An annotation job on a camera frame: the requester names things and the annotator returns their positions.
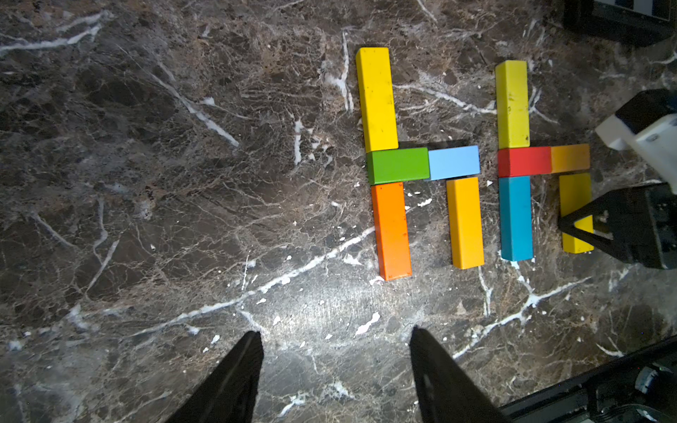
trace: white speck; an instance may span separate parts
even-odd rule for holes
[[[211,25],[207,24],[207,26],[204,28],[204,31],[202,31],[202,35],[200,35],[200,38],[207,38],[209,37],[209,31],[211,31]]]
[[[289,404],[285,405],[280,414],[278,414],[278,418],[282,418],[286,416],[286,414],[289,412],[289,410],[292,409],[295,405],[304,405],[305,404],[305,398],[308,396],[307,393],[302,393],[299,394],[298,396],[293,395],[291,397],[292,402]]]
[[[301,129],[303,129],[301,119],[294,122],[294,166],[301,163]]]
[[[610,355],[612,357],[623,357],[624,356],[624,354],[620,351],[610,351],[610,350],[606,349],[605,347],[602,347],[599,344],[596,344],[596,345],[597,345],[597,348],[602,350],[602,352],[606,355]]]
[[[139,202],[139,214],[143,220],[149,221],[153,217],[152,205],[149,200],[142,200]]]
[[[350,254],[346,254],[343,258],[343,262],[352,266],[362,266],[362,263]]]
[[[325,397],[327,395],[331,396],[334,399],[341,399],[343,397],[350,398],[350,399],[355,399],[353,395],[348,392],[348,390],[343,386],[343,383],[340,380],[337,380],[336,382],[330,384],[332,388],[336,390],[336,392],[331,392],[328,393],[327,389],[325,388],[324,391],[322,391],[322,396]]]
[[[375,324],[376,322],[378,322],[379,319],[380,319],[380,314],[378,314],[378,313],[372,314],[372,319],[370,321],[368,321],[364,325],[357,328],[357,332],[355,332],[355,336],[363,334],[364,332],[367,332],[369,330],[369,327],[372,324]]]
[[[20,340],[11,340],[8,344],[10,351],[21,351],[24,348],[24,345]]]
[[[369,284],[371,286],[374,286],[374,283],[376,282],[384,282],[385,280],[381,276],[376,276],[374,279],[369,280]]]

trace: red block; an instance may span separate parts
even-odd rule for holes
[[[498,177],[548,175],[552,173],[550,147],[498,150]]]

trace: rectangular block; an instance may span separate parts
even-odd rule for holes
[[[501,257],[510,261],[532,259],[529,177],[499,178],[498,202],[501,218]]]
[[[371,185],[428,179],[428,149],[404,148],[367,153],[367,172]]]
[[[479,173],[479,148],[477,146],[429,150],[430,179],[458,178]]]
[[[390,55],[386,47],[362,47],[355,58],[368,152],[397,148],[397,124]]]
[[[496,66],[498,148],[529,147],[527,62],[507,60]]]
[[[550,147],[498,150],[498,177],[548,175],[552,173]]]
[[[591,201],[592,182],[590,173],[576,173],[559,177],[559,203],[562,216],[575,212]],[[592,216],[579,220],[575,226],[578,229],[593,232]],[[562,234],[562,248],[565,252],[574,254],[594,250],[592,245],[566,233]]]
[[[590,169],[590,144],[552,147],[552,173]]]
[[[479,180],[474,177],[447,181],[447,204],[454,266],[460,269],[482,266],[484,243]]]
[[[412,275],[402,182],[372,187],[378,268],[384,280]]]

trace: green block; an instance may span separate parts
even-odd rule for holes
[[[428,179],[428,149],[405,148],[367,153],[367,170],[371,185]]]

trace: teal block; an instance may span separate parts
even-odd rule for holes
[[[367,153],[367,172],[371,185],[428,179],[428,149],[403,148]]]
[[[528,176],[499,178],[501,257],[510,261],[533,258],[531,180]]]

